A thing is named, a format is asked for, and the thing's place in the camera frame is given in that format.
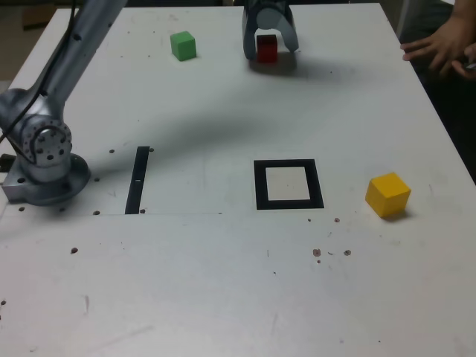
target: cable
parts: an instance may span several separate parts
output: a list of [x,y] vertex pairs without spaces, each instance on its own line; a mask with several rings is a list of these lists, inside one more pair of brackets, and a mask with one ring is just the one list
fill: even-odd
[[[11,132],[12,132],[13,129],[15,128],[16,124],[18,124],[19,121],[25,116],[25,114],[27,114],[28,110],[30,110],[30,108],[32,107],[32,105],[33,105],[33,104],[36,102],[36,100],[38,99],[39,95],[42,93],[43,87],[45,86],[46,81],[47,81],[48,78],[50,77],[50,74],[51,74],[51,71],[53,70],[54,65],[56,65],[56,63],[58,62],[58,59],[59,59],[60,56],[62,55],[63,51],[64,51],[65,48],[68,46],[69,39],[71,38],[71,33],[73,32],[74,11],[75,11],[75,10],[76,10],[76,0],[73,0],[73,1],[72,1],[72,5],[71,5],[71,15],[69,16],[68,28],[66,29],[65,36],[63,37],[62,42],[61,42],[61,45],[60,45],[59,48],[58,48],[58,52],[56,52],[56,54],[54,55],[54,58],[51,60],[50,65],[49,65],[48,68],[46,69],[45,76],[43,76],[43,79],[42,79],[41,83],[39,84],[38,89],[36,90],[35,95],[33,96],[33,98],[31,98],[31,100],[30,100],[30,102],[28,103],[28,105],[22,110],[22,112],[19,114],[19,116],[16,117],[16,119],[15,119],[15,120],[12,122],[12,124],[7,128],[7,130],[3,131],[3,134],[2,134],[1,137],[0,137],[0,144],[2,143],[2,141],[3,141],[8,135],[11,134]],[[9,140],[9,142],[12,144],[12,146],[13,146],[13,148],[15,149],[15,151],[16,151],[17,154],[20,154],[20,155],[24,156],[24,155],[23,155],[23,152],[20,150],[20,148],[18,148],[16,145],[13,145],[12,141]]]

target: finger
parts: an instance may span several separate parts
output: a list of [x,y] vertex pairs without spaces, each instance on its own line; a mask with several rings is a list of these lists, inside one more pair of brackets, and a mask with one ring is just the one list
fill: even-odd
[[474,62],[476,60],[476,43],[466,47],[464,54],[468,57],[469,62]]
[[452,63],[454,70],[463,78],[466,78],[467,80],[476,80],[476,72],[470,72],[466,71],[463,68],[463,65],[461,62],[458,61],[453,61]]
[[421,50],[405,54],[403,56],[403,60],[405,61],[415,60],[416,58],[419,58],[419,57],[428,56],[429,54],[434,53],[434,51],[435,51],[434,46],[428,46],[428,47],[422,48]]
[[440,69],[441,66],[443,65],[443,63],[445,62],[445,57],[446,57],[446,54],[441,53],[441,52],[438,53],[433,58],[433,60],[431,61],[430,66],[428,67],[430,69],[430,71],[437,71],[438,69]]
[[451,61],[447,61],[443,68],[440,71],[440,77],[446,78],[448,76],[449,70],[451,69]]
[[425,47],[431,44],[430,37],[425,39],[419,39],[418,41],[410,42],[410,43],[402,43],[400,48],[404,51],[416,50],[421,47]]

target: black strip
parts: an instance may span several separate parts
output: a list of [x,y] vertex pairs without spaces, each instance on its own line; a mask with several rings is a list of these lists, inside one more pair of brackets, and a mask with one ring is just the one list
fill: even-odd
[[132,170],[129,195],[127,196],[126,214],[139,214],[148,158],[149,147],[138,147],[135,154],[134,170]]

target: yellow cube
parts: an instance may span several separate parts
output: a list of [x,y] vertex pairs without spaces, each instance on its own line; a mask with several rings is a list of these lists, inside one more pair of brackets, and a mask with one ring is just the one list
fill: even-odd
[[365,201],[383,218],[402,212],[410,192],[410,188],[396,173],[389,173],[370,180]]

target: green cube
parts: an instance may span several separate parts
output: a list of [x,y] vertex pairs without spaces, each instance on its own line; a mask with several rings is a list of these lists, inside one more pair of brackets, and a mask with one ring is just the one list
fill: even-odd
[[188,31],[174,33],[170,36],[172,53],[179,61],[196,57],[195,39]]

